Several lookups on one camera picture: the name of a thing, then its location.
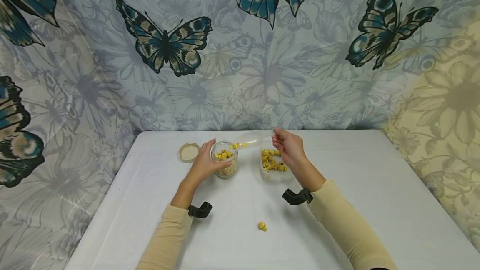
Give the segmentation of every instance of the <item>container lid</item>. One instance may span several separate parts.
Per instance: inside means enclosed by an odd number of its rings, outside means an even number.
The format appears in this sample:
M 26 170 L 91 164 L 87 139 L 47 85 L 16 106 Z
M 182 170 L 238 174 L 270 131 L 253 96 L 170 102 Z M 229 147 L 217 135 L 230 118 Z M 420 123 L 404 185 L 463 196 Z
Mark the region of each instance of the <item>container lid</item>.
M 183 144 L 179 149 L 179 158 L 184 163 L 191 163 L 197 157 L 200 147 L 197 143 L 186 143 Z

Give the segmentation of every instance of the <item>white table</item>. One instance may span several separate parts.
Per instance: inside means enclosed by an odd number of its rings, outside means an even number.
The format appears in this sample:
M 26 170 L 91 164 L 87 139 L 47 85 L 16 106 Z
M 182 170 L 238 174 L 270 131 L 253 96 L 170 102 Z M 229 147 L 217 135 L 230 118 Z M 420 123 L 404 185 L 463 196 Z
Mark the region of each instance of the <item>white table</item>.
M 235 140 L 245 132 L 143 132 L 136 139 L 67 270 L 133 270 L 191 164 L 177 157 L 187 142 Z M 367 219 L 401 270 L 479 269 L 480 254 L 388 139 L 375 130 L 299 131 L 307 156 Z M 215 175 L 193 205 L 213 205 L 194 219 L 179 269 L 351 269 L 306 204 L 282 198 L 297 182 L 262 179 L 258 149 L 239 151 L 239 172 Z M 267 232 L 256 227 L 264 221 Z

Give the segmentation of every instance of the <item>clear plastic container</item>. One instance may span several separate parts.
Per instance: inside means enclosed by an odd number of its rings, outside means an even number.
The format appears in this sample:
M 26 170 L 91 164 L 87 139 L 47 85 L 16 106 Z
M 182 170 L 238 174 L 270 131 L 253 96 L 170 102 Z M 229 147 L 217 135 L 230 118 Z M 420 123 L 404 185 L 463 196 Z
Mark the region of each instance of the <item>clear plastic container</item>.
M 259 150 L 258 150 L 258 162 L 259 162 L 259 167 L 260 167 L 260 172 L 262 173 L 263 177 L 266 180 L 269 181 L 274 181 L 274 182 L 284 182 L 284 181 L 290 181 L 294 178 L 293 173 L 291 172 L 290 168 L 286 171 L 278 171 L 278 170 L 270 170 L 266 171 L 263 168 L 263 162 L 262 162 L 262 151 L 263 150 L 277 150 L 272 144 L 272 138 L 271 137 L 265 137 L 263 138 Z M 280 156 L 274 156 L 275 162 L 280 163 L 282 162 L 282 157 Z
M 214 154 L 215 153 L 221 153 L 222 150 L 227 150 L 231 151 L 233 153 L 233 156 L 229 157 L 226 160 L 222 160 L 217 158 Z M 222 169 L 220 171 L 215 172 L 216 175 L 218 175 L 219 178 L 231 178 L 235 173 L 237 173 L 239 169 L 239 163 L 237 160 L 237 157 L 239 155 L 238 150 L 233 148 L 233 143 L 229 141 L 219 141 L 212 146 L 212 150 L 210 152 L 210 156 L 213 161 L 215 162 L 229 162 L 232 161 L 232 164 L 228 166 L 225 169 Z

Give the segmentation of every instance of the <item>curtain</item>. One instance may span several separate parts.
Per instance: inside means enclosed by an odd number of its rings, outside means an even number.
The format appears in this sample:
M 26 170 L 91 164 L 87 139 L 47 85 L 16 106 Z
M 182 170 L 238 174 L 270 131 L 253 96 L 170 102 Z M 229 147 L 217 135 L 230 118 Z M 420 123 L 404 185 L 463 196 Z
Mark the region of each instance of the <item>curtain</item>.
M 0 6 L 0 270 L 63 269 L 145 130 L 382 129 L 480 250 L 480 0 Z

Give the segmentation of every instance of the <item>finger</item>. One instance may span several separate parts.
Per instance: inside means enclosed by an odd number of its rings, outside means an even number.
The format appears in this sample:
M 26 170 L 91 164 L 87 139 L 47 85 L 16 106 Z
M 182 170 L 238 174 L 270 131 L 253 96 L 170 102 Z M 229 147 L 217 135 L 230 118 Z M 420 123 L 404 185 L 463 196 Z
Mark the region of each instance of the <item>finger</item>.
M 216 141 L 217 141 L 217 139 L 213 138 L 212 140 L 203 144 L 203 146 L 205 146 L 205 150 L 210 151 L 212 149 L 213 144 L 215 144 Z
M 285 140 L 287 139 L 289 136 L 290 136 L 290 132 L 286 131 L 286 130 L 283 130 L 283 129 L 280 129 L 278 127 L 275 127 L 273 129 L 274 133 L 277 135 L 277 137 L 279 137 L 280 139 L 282 140 Z
M 231 166 L 231 164 L 233 163 L 233 161 L 230 161 L 230 162 L 216 162 L 215 165 L 213 166 L 213 168 L 215 169 L 215 171 L 218 171 L 218 170 L 222 170 L 222 169 L 225 169 L 229 166 Z
M 283 143 L 282 140 L 280 140 L 279 138 L 275 137 L 275 138 L 272 138 L 272 142 L 276 142 L 276 143 Z

